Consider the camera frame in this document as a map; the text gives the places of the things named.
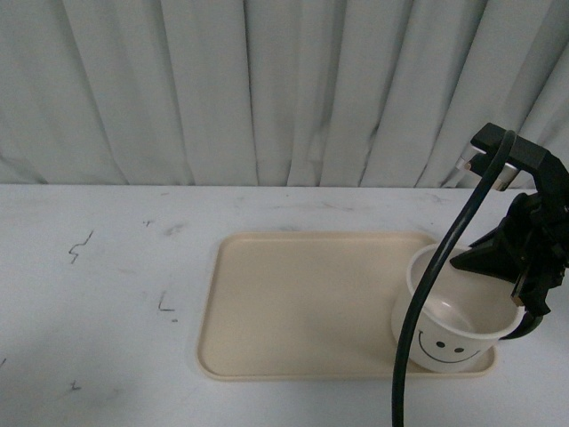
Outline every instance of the black robotic arm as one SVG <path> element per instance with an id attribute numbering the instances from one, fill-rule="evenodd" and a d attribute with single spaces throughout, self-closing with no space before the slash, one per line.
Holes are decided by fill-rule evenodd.
<path id="1" fill-rule="evenodd" d="M 505 132 L 497 125 L 485 125 L 470 142 L 476 154 L 464 167 L 482 175 Z M 569 267 L 569 173 L 547 149 L 519 136 L 498 189 L 506 189 L 518 171 L 533 177 L 537 192 L 519 194 L 498 227 L 451 259 L 457 269 L 515 284 L 512 298 L 525 306 L 526 316 L 508 338 L 527 334 L 539 325 L 550 312 L 545 303 L 548 291 L 561 285 Z"/>

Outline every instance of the white cup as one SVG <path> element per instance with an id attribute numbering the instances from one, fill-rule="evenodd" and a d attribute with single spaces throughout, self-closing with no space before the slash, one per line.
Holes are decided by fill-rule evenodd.
<path id="1" fill-rule="evenodd" d="M 391 313 L 396 341 L 415 287 L 437 247 L 422 248 L 407 266 L 406 286 Z M 456 246 L 449 259 L 468 249 Z M 524 308 L 511 301 L 512 286 L 505 280 L 457 270 L 447 260 L 419 316 L 409 358 L 435 372 L 460 372 L 472 367 L 522 321 Z"/>

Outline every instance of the white table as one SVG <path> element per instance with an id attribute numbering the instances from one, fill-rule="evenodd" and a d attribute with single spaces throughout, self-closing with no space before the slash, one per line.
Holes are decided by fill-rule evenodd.
<path id="1" fill-rule="evenodd" d="M 390 381 L 222 383 L 195 361 L 217 247 L 250 230 L 418 230 L 470 191 L 0 186 L 0 425 L 387 426 Z M 515 192 L 493 192 L 467 244 Z M 466 380 L 408 380 L 409 426 L 567 425 L 569 286 Z"/>

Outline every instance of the white curtain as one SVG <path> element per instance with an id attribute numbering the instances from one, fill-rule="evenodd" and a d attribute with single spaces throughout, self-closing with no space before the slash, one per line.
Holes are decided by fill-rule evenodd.
<path id="1" fill-rule="evenodd" d="M 486 122 L 569 165 L 568 41 L 566 0 L 3 0 L 0 182 L 469 186 Z"/>

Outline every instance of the plastic tray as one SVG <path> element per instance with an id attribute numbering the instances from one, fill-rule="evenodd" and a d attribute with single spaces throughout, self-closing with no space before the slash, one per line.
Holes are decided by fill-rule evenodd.
<path id="1" fill-rule="evenodd" d="M 391 308 L 411 256 L 433 243 L 416 232 L 257 232 L 220 245 L 197 348 L 218 380 L 390 378 Z M 468 372 L 486 374 L 488 351 Z"/>

